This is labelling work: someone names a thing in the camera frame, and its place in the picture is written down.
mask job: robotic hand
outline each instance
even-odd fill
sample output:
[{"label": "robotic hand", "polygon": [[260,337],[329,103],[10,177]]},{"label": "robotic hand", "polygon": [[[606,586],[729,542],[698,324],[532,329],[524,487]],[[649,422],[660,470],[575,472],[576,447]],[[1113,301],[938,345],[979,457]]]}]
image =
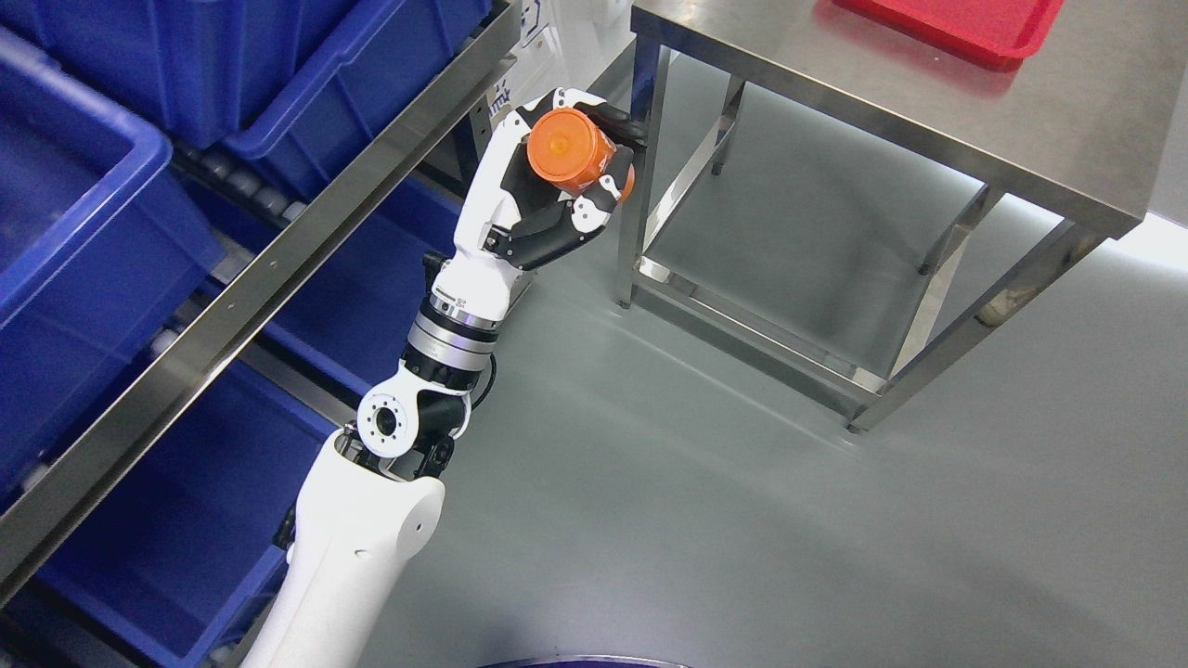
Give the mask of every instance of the robotic hand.
[{"label": "robotic hand", "polygon": [[[467,428],[524,273],[594,239],[630,194],[644,132],[605,100],[556,89],[494,128],[394,376],[331,434],[297,498],[290,569],[244,666],[352,666],[404,565],[441,516],[437,477]],[[415,479],[381,460],[422,455]]]}]

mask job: blue plastic bin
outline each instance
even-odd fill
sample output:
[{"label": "blue plastic bin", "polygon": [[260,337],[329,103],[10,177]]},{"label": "blue plastic bin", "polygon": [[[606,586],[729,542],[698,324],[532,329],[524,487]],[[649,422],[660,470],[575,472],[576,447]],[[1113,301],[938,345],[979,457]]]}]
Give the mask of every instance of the blue plastic bin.
[{"label": "blue plastic bin", "polygon": [[354,0],[0,0],[0,23],[206,147],[246,127]]},{"label": "blue plastic bin", "polygon": [[236,363],[37,576],[152,661],[197,666],[279,588],[271,541],[331,430]]},{"label": "blue plastic bin", "polygon": [[0,29],[0,497],[222,257],[169,159]]},{"label": "blue plastic bin", "polygon": [[[211,223],[253,252],[274,232],[191,190]],[[425,296],[421,257],[454,252],[461,203],[407,178],[289,301],[265,333],[356,393],[396,372]]]},{"label": "blue plastic bin", "polygon": [[454,57],[491,0],[361,0],[277,99],[225,145],[314,198]]}]

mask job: orange container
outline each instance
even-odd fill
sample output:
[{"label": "orange container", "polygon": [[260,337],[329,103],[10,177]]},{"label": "orange container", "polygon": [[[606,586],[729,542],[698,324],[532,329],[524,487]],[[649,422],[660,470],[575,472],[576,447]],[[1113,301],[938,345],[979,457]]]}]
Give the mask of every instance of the orange container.
[{"label": "orange container", "polygon": [[[532,171],[575,197],[602,176],[615,150],[594,121],[568,107],[541,116],[527,137]],[[620,200],[627,198],[634,181],[636,170],[631,168]]]}]

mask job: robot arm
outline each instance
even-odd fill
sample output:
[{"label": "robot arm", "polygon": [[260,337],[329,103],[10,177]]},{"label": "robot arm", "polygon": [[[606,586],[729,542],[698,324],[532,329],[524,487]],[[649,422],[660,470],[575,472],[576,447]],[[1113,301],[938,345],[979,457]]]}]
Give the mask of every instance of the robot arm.
[{"label": "robot arm", "polygon": [[[607,143],[588,183],[558,187],[532,164],[529,144],[557,109],[580,112],[596,127],[590,137]],[[565,132],[552,140],[561,152],[573,147]],[[642,141],[625,113],[575,89],[519,107],[494,128],[462,206],[456,253],[426,264],[436,275],[396,374],[326,441],[302,486],[290,569],[246,667],[355,663],[405,563],[437,527],[444,499],[437,477],[469,423],[469,395],[516,283],[602,232],[630,193]],[[413,480],[384,470],[381,460],[409,450],[422,456]]]}]

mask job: gray floor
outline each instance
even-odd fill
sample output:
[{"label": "gray floor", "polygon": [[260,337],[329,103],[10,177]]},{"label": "gray floor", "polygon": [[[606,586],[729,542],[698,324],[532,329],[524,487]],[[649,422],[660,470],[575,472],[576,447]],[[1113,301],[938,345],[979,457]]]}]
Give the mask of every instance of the gray floor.
[{"label": "gray floor", "polygon": [[[872,169],[852,151],[855,172]],[[880,266],[897,240],[920,241],[912,215],[959,206],[903,188],[854,204],[893,204],[868,222]],[[954,295],[1050,223],[1007,202]],[[1094,252],[866,436],[615,307],[614,232],[544,270],[507,324],[441,527],[361,666],[557,653],[695,668],[1188,664],[1188,231],[1150,221]],[[851,258],[833,275],[823,253],[797,253],[826,267],[809,275],[853,283],[823,286],[845,304],[832,330],[813,284],[786,297],[807,315],[782,316],[881,354],[862,334],[877,319],[849,323],[893,304],[881,270]]]}]

